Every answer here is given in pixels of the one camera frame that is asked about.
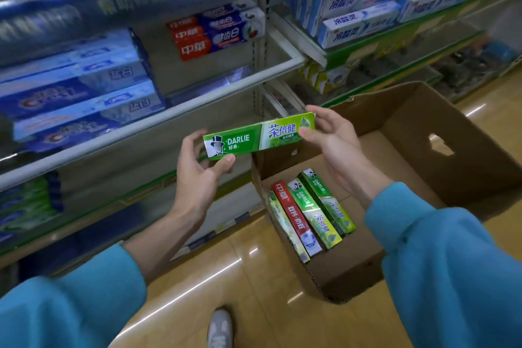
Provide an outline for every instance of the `blue sleeve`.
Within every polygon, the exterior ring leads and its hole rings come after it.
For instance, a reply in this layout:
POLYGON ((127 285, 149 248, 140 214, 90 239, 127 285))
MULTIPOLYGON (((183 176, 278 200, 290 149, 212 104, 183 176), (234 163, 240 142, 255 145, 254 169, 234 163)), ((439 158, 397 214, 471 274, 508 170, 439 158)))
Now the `blue sleeve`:
POLYGON ((107 347, 147 298, 119 245, 59 279, 32 278, 0 300, 1 346, 107 347))
POLYGON ((415 347, 518 346, 522 263, 465 209, 436 210, 402 183, 379 194, 366 224, 415 347))

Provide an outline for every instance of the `right hand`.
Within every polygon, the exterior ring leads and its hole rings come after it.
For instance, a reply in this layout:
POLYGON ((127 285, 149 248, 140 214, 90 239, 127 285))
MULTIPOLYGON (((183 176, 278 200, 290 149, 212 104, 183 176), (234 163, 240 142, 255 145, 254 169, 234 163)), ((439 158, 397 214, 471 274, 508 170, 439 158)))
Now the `right hand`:
POLYGON ((308 105, 306 111, 315 113, 315 125, 323 132, 300 128, 299 135, 321 148, 328 172, 335 182, 368 208, 393 181, 364 155, 351 122, 331 109, 308 105))

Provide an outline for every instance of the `foot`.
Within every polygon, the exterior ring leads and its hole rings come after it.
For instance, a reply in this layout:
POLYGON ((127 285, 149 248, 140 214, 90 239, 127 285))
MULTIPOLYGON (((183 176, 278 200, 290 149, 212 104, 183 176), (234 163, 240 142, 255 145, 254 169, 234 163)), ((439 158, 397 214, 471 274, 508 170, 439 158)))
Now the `foot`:
POLYGON ((232 348, 234 330, 232 318, 226 309, 218 309, 212 314, 208 325, 208 348, 232 348))

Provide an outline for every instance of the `tiled floor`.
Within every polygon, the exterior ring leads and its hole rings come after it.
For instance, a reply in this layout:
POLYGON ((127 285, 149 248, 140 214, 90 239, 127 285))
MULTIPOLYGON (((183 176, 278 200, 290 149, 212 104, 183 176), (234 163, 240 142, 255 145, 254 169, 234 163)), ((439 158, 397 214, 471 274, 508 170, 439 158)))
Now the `tiled floor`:
MULTIPOLYGON (((522 70, 458 107, 522 163, 522 70)), ((486 223, 519 260, 521 218, 522 202, 486 223)), ((206 347, 207 322, 222 305, 237 323, 236 348, 411 346, 385 282, 342 306, 304 295, 264 218, 156 280, 148 294, 111 347, 206 347)))

